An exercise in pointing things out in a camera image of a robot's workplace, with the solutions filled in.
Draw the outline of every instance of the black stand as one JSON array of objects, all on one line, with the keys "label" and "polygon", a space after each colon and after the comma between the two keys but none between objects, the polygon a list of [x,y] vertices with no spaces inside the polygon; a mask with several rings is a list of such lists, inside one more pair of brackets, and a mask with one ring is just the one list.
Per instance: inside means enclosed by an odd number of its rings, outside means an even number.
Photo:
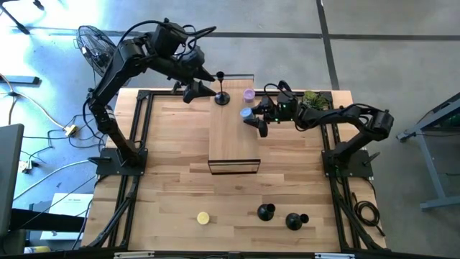
[{"label": "black stand", "polygon": [[[29,30],[20,22],[18,22],[3,6],[3,3],[6,3],[11,0],[0,0],[0,10],[3,11],[17,26],[17,28],[24,34],[29,35],[30,32]],[[40,10],[45,10],[43,7],[42,3],[40,3],[40,0],[34,0],[34,5],[40,9]]]},{"label": "black stand", "polygon": [[227,92],[222,91],[222,81],[224,80],[224,72],[219,71],[216,74],[217,80],[221,83],[221,91],[216,94],[214,101],[218,105],[226,105],[230,102],[230,95]]},{"label": "black stand", "polygon": [[222,91],[222,83],[221,83],[221,91],[216,94],[216,97],[214,97],[214,101],[216,101],[216,104],[218,105],[225,105],[230,102],[229,93]]}]

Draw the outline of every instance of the concrete floor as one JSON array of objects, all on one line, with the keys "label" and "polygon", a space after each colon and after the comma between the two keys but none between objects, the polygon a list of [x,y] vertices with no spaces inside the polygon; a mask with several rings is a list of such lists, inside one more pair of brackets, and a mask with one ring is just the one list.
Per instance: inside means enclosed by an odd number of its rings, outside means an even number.
[{"label": "concrete floor", "polygon": [[[93,86],[93,72],[73,47],[74,37],[49,36],[43,33],[46,28],[76,29],[91,24],[99,29],[123,31],[145,19],[168,17],[197,28],[216,25],[219,32],[321,33],[314,0],[174,0],[167,5],[157,0],[42,3],[45,12],[28,1],[5,4],[25,25],[42,29],[34,30],[32,36],[12,34],[11,21],[1,15],[0,71],[39,76],[39,88],[17,86],[17,91],[33,96],[61,123],[81,113],[86,89]],[[323,0],[323,4],[330,33],[460,34],[458,1]],[[419,210],[420,202],[435,197],[433,185],[416,143],[400,144],[395,135],[459,91],[460,42],[332,40],[331,44],[340,88],[351,90],[355,101],[389,109],[395,117],[390,137],[368,147],[382,152],[373,162],[374,184],[388,247],[400,252],[458,257],[460,206],[423,213]],[[211,72],[253,73],[259,87],[284,79],[294,88],[331,89],[322,40],[205,38],[199,45],[206,54],[205,67]],[[128,85],[151,86],[172,84],[149,71],[133,78]],[[2,110],[7,111],[10,102],[9,97],[3,98]],[[6,112],[0,117],[5,124]],[[55,129],[22,100],[16,105],[13,122],[23,123],[29,136],[45,136],[46,131]],[[77,150],[67,140],[54,140],[52,144],[53,150],[40,154],[47,164],[30,175],[18,175],[17,193],[62,165],[98,154],[96,148]],[[24,140],[22,149],[34,152],[46,145],[46,140]],[[14,206],[27,207],[51,200],[55,192],[71,191],[90,178],[94,169],[95,166],[85,164],[61,171],[15,201]],[[78,192],[92,192],[92,185],[89,183]]]}]

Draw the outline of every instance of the power cord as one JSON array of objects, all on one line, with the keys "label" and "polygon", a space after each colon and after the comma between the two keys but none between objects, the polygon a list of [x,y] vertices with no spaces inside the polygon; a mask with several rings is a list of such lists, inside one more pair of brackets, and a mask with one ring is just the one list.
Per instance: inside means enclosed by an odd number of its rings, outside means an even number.
[{"label": "power cord", "polygon": [[[362,224],[365,224],[366,226],[369,227],[376,227],[380,234],[384,237],[385,233],[383,232],[382,228],[379,227],[379,222],[380,222],[380,212],[377,209],[377,207],[370,201],[358,201],[358,198],[355,193],[351,194],[354,198],[354,201],[356,202],[354,205],[354,213],[358,217],[359,221],[362,222]],[[364,208],[368,208],[371,210],[371,212],[374,214],[374,218],[372,220],[368,220],[363,217],[362,211]]]}]

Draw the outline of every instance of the wooden table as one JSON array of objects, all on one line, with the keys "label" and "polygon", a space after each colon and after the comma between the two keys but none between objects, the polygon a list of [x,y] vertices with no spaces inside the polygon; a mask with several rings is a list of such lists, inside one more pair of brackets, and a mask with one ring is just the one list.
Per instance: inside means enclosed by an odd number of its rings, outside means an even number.
[{"label": "wooden table", "polygon": [[[138,90],[123,88],[119,92],[115,113],[126,136]],[[332,96],[334,106],[352,103],[350,91],[332,91]],[[190,104],[178,96],[154,98],[146,143],[149,159],[137,195],[129,249],[339,251],[331,189],[323,176],[319,128],[298,132],[289,122],[271,124],[268,137],[258,139],[262,159],[258,174],[213,176],[207,165],[209,107],[207,98]],[[340,124],[339,132],[342,140],[348,140],[357,130]],[[120,177],[109,176],[97,185],[84,245],[94,240],[113,214],[119,182]],[[359,200],[376,204],[366,181],[350,178],[349,182]],[[262,203],[276,206],[275,217],[269,222],[256,215]],[[210,214],[209,224],[197,223],[199,212]],[[308,214],[309,223],[298,231],[289,230],[285,217],[291,212]],[[346,219],[344,226],[352,245]],[[118,239],[123,228],[124,217]],[[385,239],[375,227],[365,229],[385,246]]]}]

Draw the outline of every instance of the metal stand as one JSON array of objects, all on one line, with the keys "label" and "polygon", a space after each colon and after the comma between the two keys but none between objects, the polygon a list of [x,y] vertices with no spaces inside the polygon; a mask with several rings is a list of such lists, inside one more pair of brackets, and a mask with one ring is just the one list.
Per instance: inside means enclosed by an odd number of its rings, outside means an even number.
[{"label": "metal stand", "polygon": [[[3,11],[3,13],[5,13],[17,26],[17,28],[24,34],[26,35],[29,35],[30,32],[29,30],[20,22],[18,22],[6,9],[5,7],[3,6],[3,3],[6,3],[8,1],[11,1],[11,0],[0,0],[0,10]],[[34,5],[40,9],[40,10],[44,10],[45,8],[43,7],[42,3],[40,3],[39,0],[34,0]]]},{"label": "metal stand", "polygon": [[405,142],[408,138],[415,137],[418,145],[420,146],[423,157],[425,158],[426,166],[428,168],[428,172],[430,173],[438,198],[420,203],[420,208],[423,212],[431,208],[460,204],[460,196],[446,196],[441,181],[439,180],[438,171],[433,163],[433,156],[430,153],[425,141],[425,136],[423,135],[423,131],[426,130],[452,130],[449,128],[445,129],[444,127],[434,126],[439,125],[452,116],[460,113],[460,93],[438,105],[436,108],[431,110],[431,112],[431,115],[422,118],[414,127],[407,129],[396,136],[400,142]]}]

